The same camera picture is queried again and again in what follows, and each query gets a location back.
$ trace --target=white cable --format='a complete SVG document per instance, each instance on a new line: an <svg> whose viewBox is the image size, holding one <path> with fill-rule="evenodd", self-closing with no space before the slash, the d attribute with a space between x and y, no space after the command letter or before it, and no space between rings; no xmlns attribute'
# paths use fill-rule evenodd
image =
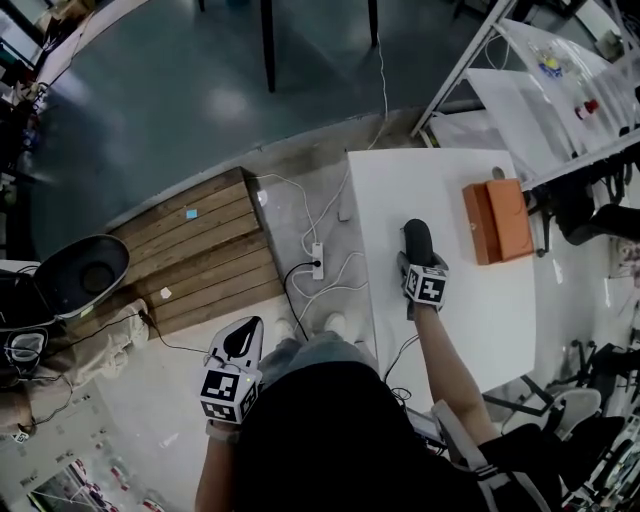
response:
<svg viewBox="0 0 640 512"><path fill-rule="evenodd" d="M313 270L301 270L300 272L294 272L293 275L291 276L291 284L293 285L293 287L296 289L296 291L302 295L304 298L306 299L311 299L313 297L313 295L307 295L306 293L304 293L296 284L296 276L299 274L313 274Z"/></svg>
<svg viewBox="0 0 640 512"><path fill-rule="evenodd" d="M340 192L342 192L342 189L344 188L344 186L347 183L347 178L349 177L349 169L347 168L347 171L344 173L344 177L342 178L342 183L340 183L340 187L338 187L338 191L335 193L335 195L331 198L331 201L329 201L329 203L327 203L327 206L325 207L324 211L322 212L322 214L320 215L320 217L318 218L317 221L312 222L311 223L311 227L305 232L304 235L302 235L302 246L304 247L304 241L307 238L307 235L309 233L311 233L311 230L313 230L313 232L315 233L315 228L318 225L318 222L320 222L324 216L327 214L327 212L329 211L329 208L331 208L331 205L336 201L336 199L338 199L338 196L340 195Z"/></svg>
<svg viewBox="0 0 640 512"><path fill-rule="evenodd" d="M318 222L316 222L315 224L313 223L313 219L311 218L311 213L309 212L309 204L307 203L307 193L304 191L304 188L302 188L302 185L298 185L295 181L291 181L291 180L288 180L287 178L283 178L279 174L265 174L264 176L254 177L254 179L256 180L261 180L264 178L279 178L282 181L286 181L287 183L290 183L291 185L298 187L302 191L302 198L304 199L304 209L307 211L307 217L309 218L309 224L311 224L311 227L309 228L309 231L307 231L303 235L303 237L300 239L300 244L302 245L302 249L307 254L307 256L313 256L304 245L304 239L306 238L306 236L309 234L310 231L313 231L313 241L316 243L318 242L318 234L316 233L316 224L320 221L322 217L318 219Z"/></svg>
<svg viewBox="0 0 640 512"><path fill-rule="evenodd" d="M309 306L311 306L313 301L316 300L318 297L324 295L325 293L329 293L329 292L331 292L333 290L359 291L359 290L362 290L363 288L365 288L366 286L368 286L368 284L369 284L368 282L365 282L364 284L361 284L360 286L336 286L340 282L340 279L342 279L342 274L344 272L344 269L347 268L347 264L349 263L349 261L351 261L351 258L353 258L354 256L362 256L362 257L364 257L364 254L362 254L361 252L352 252L351 254L349 254L349 256L347 256L347 259L342 264L342 268L340 269L340 272L338 272L338 277L333 281L333 283L331 283L330 285L325 286L322 290L320 290L319 292L317 292L317 293L315 293L315 294L313 294L311 296L304 294L298 288L298 286L295 285L296 290L298 290L300 293L302 293L305 297L309 298L309 302L307 302L307 305L302 310L302 314L298 317L298 320L300 322L302 322L302 318L304 317L306 312L309 310ZM294 332L298 329L299 325L300 325L300 323L296 324L296 328L294 329Z"/></svg>
<svg viewBox="0 0 640 512"><path fill-rule="evenodd" d="M510 46L509 43L505 40L505 42L507 43L507 50L504 53L504 61L502 62L502 66L500 68L498 68L493 61L491 60L491 57L489 57L489 52L487 51L487 48L489 48L489 45L495 41L496 39L500 39L502 36L501 35L497 35L492 37L491 39L489 39L487 41L487 44L484 45L484 55L487 58L487 61L489 62L489 64L491 64L491 67L493 69L499 69L500 71L504 70L504 68L507 66L507 61L509 60L509 51L510 51Z"/></svg>
<svg viewBox="0 0 640 512"><path fill-rule="evenodd" d="M369 144L367 151L369 151L373 146L376 145L376 142L378 142L378 138L382 134L382 129L387 123L387 118L389 117L389 102L387 101L387 80L384 77L384 59L382 58L382 43L380 42L380 34L376 34L376 37L378 38L378 55L380 55L380 76L382 77L382 96L384 97L384 120L380 125L380 129L378 130L375 139L373 139L373 142Z"/></svg>

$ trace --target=desk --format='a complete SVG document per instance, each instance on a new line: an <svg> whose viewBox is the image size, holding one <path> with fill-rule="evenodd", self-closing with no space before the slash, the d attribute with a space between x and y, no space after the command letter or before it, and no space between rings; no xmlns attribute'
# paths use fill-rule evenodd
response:
<svg viewBox="0 0 640 512"><path fill-rule="evenodd" d="M434 250L451 270L444 325L485 392L533 369L536 303L532 257L481 267L475 262L462 188L491 179L494 166L515 177L506 151L394 149L349 153L364 241L376 352L384 372L402 343L416 334L406 319L396 255L401 228L412 218L431 230ZM407 349L389 376L391 387L412 393L408 406L433 405L419 343Z"/></svg>

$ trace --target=black cable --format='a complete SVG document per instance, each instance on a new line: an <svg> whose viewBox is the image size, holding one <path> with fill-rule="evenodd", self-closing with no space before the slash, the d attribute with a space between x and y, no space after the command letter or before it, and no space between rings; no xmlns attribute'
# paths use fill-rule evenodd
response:
<svg viewBox="0 0 640 512"><path fill-rule="evenodd" d="M74 341L73 343L70 343L69 345L65 345L61 349L56 350L55 352L52 352L51 354L45 355L42 358L42 360L44 361L46 359L49 359L50 357L53 357L53 356L59 354L60 352L63 352L65 350L67 350L68 348L71 348L71 347L77 345L78 343L82 343L83 341L88 340L89 338L93 338L96 334L104 331L107 327L111 327L112 325L116 325L116 324L119 324L120 322L124 322L125 320L128 320L129 318L133 318L134 316L138 316L138 313L133 313L132 315L125 316L124 318L121 318L120 320L116 320L115 322L111 322L111 323L105 324L102 327L100 327L100 329L98 329L93 334L90 334L89 336L85 336L84 338L81 338L78 341Z"/></svg>
<svg viewBox="0 0 640 512"><path fill-rule="evenodd" d="M60 378L62 378L67 383L67 385L69 386L69 398L67 398L66 403L62 407L58 407L57 409L55 409L45 419L40 420L40 421L33 421L31 423L31 427L36 427L38 425L42 425L43 423L47 423L48 421L51 421L55 417L56 414L58 414L61 411L64 411L67 407L69 407L69 404L71 403L71 397L73 396L73 387L71 386L71 382L69 382L69 380L64 376L63 373L61 373L57 377L51 377L51 378L49 378L49 377L34 377L33 379L25 379L25 380L48 380L48 381L51 381L51 382L55 382Z"/></svg>
<svg viewBox="0 0 640 512"><path fill-rule="evenodd" d="M186 350L188 352L200 352L201 354L209 354L209 352L207 352L206 350L200 350L198 348L178 347L177 345L169 345L166 341L164 341L164 338L162 337L162 334L160 334L160 329L158 329L158 324L156 324L154 319L151 318L151 315L147 314L142 309L140 311L138 311L137 314L145 324L147 324L149 327L153 327L156 330L156 332L158 333L158 337L160 338L160 341L165 346L167 346L169 348L175 348L176 350Z"/></svg>
<svg viewBox="0 0 640 512"><path fill-rule="evenodd" d="M418 339L418 335L416 334L415 336L412 336L402 344L402 346L400 347L400 350L398 351L398 355L393 360L389 368L387 368L387 371L384 373L384 379L382 380L385 384L387 383L387 379L389 378L389 374L391 373L391 370L393 370L393 367L400 360L400 356L402 355L402 353L405 350L407 350L411 345L413 345L417 341L417 339Z"/></svg>
<svg viewBox="0 0 640 512"><path fill-rule="evenodd" d="M300 329L302 329L302 335L304 336L304 339L309 341L309 337L307 336L307 333L304 331L304 327L302 327L302 324L300 323L300 319L298 318L298 315L296 315L295 309L293 309L293 303L291 302L291 297L289 297L289 292L287 291L287 280L289 279L291 272L293 272L297 268L304 267L305 265L311 265L312 267L319 267L322 264L319 261L305 261L304 263L298 263L291 270L289 270L289 272L287 272L286 276L284 276L283 288L284 288L284 294L287 296L287 300L289 301L289 307L291 308L291 312L293 313L293 318L296 319L296 325L294 326L293 331L295 332L297 327L300 326Z"/></svg>

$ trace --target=floor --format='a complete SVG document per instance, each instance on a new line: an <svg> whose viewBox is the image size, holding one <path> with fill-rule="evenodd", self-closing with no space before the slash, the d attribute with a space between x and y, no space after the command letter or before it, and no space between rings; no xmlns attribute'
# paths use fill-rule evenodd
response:
<svg viewBox="0 0 640 512"><path fill-rule="evenodd" d="M390 127L380 139L380 147L412 144L406 136L398 135L406 133L403 129L409 123L407 117L392 116ZM378 126L374 121L349 121L264 148L262 165L256 165L257 174L277 173L303 186L311 216L316 220L338 190L346 171L344 148L366 147ZM246 164L255 156L250 154L244 158L229 165L238 161ZM250 187L252 193L262 204L259 215L272 238L280 270L286 272L306 259L300 237L309 222L302 194L293 185L275 177L265 177L254 184L255 187ZM631 191L631 197L640 203L640 187L636 189ZM318 223L318 239L325 243L327 251L328 276L322 284L313 282L309 276L300 276L300 288L309 295L335 279L347 254L361 250L357 221L338 219L339 211L342 219L349 218L353 206L352 190L347 185L340 199ZM537 219L533 219L532 226L534 236L540 240ZM307 246L311 239L311 235L307 237ZM628 300L632 292L628 279L606 279L609 273L606 238L574 247L564 241L554 226L551 244L552 252L534 261L538 327L535 369L531 376L541 385L566 371L565 362L574 362L575 357L567 351L572 339L623 345L635 300ZM364 262L356 256L345 268L340 282L358 286L365 278ZM291 291L291 295L296 311L300 312L306 300L296 291ZM345 312L349 324L347 341L365 341L375 356L366 289L334 291L318 298L305 315L305 327L310 331L321 329L324 318L332 311ZM218 329L253 314L265 321L263 354L266 354L276 344L275 320L291 319L284 297L169 335L166 341L206 349ZM200 368L199 355L153 342L131 355L117 380L99 378L97 381L120 427L120 435L113 441L114 448L138 472L144 484L160 495L169 510L190 509L204 459L206 436L196 399ZM493 394L514 399L523 391L518 382L513 382L494 390ZM492 416L496 421L503 420L505 412L494 409Z"/></svg>
<svg viewBox="0 0 640 512"><path fill-rule="evenodd" d="M379 3L391 109L424 104L479 22L463 15L442 23L450 19L452 6L440 0ZM281 4L275 15L279 91L269 95L255 5L234 10L209 0L207 6L202 16L192 0L151 0L92 43L54 86L58 107L34 167L43 179L34 189L34 234L43 255L242 165L260 178L251 188L262 204L259 215L281 273L306 259L300 238L309 223L300 190L265 176L277 173L303 186L315 220L340 186L345 151L365 149L373 140L380 117L356 117L381 105L366 9L337 0L305 3L304 9L293 1ZM539 16L555 23L544 12ZM169 24L171 30L158 30ZM336 24L338 30L318 28ZM438 51L432 51L435 45ZM376 147L416 144L406 134L419 110L392 112ZM319 128L345 118L352 119ZM640 190L633 197L640 201ZM361 250L357 223L346 220L353 210L347 186L318 223L328 277L318 284L300 276L308 295L337 277L348 254ZM533 228L539 241L535 218ZM311 241L308 236L307 247ZM627 300L628 280L607 279L605 238L573 247L554 226L552 252L534 265L538 330L532 376L544 385L572 359L565 357L572 339L623 344L634 301ZM364 279L362 258L354 256L340 283L355 287ZM295 291L292 298L301 311L306 300ZM345 312L348 341L365 341L375 355L366 290L318 298L305 315L305 327L319 330L331 311ZM291 315L284 297L166 341L206 349L217 330L250 314L265 321L266 354L276 344L275 320ZM118 379L97 379L120 428L114 448L168 512L192 509L204 460L206 436L196 399L201 364L197 354L153 342L131 354ZM494 392L514 397L519 389L512 383Z"/></svg>
<svg viewBox="0 0 640 512"><path fill-rule="evenodd" d="M426 105L481 20L464 12L454 21L448 0L378 3L390 109ZM575 20L535 18L585 37ZM275 2L274 20L275 94L256 1L207 0L202 14L195 0L152 0L75 56L52 87L28 165L39 179L31 216L42 258L220 162L381 112L364 0Z"/></svg>

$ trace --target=white sneaker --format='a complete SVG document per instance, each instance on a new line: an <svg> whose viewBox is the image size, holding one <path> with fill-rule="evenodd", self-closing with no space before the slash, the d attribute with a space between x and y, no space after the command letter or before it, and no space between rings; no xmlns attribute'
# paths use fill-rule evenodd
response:
<svg viewBox="0 0 640 512"><path fill-rule="evenodd" d="M331 313L324 323L324 330L333 331L344 339L347 335L347 319L340 313Z"/></svg>
<svg viewBox="0 0 640 512"><path fill-rule="evenodd" d="M282 340L295 339L293 334L293 326L288 320L281 318L276 321L274 326L276 332L276 343L280 343Z"/></svg>

